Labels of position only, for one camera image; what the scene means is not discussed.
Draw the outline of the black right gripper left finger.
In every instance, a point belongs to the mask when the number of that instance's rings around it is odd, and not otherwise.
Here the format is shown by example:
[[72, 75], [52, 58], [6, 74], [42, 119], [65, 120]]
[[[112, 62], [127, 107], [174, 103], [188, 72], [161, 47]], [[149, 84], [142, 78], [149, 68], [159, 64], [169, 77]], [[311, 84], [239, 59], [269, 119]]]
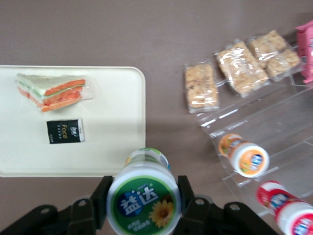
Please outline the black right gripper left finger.
[[95, 235], [105, 222], [107, 196], [113, 177], [105, 176], [89, 198], [77, 200], [70, 208], [70, 234]]

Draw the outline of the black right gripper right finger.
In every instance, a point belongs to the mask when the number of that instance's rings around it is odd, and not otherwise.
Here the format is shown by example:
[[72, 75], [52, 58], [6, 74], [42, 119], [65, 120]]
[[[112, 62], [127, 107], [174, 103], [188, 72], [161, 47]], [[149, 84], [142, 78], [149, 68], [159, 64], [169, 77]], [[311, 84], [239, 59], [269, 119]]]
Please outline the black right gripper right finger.
[[210, 235], [212, 203], [203, 196], [196, 196], [188, 177], [178, 177], [181, 196], [181, 218], [177, 224], [178, 235]]

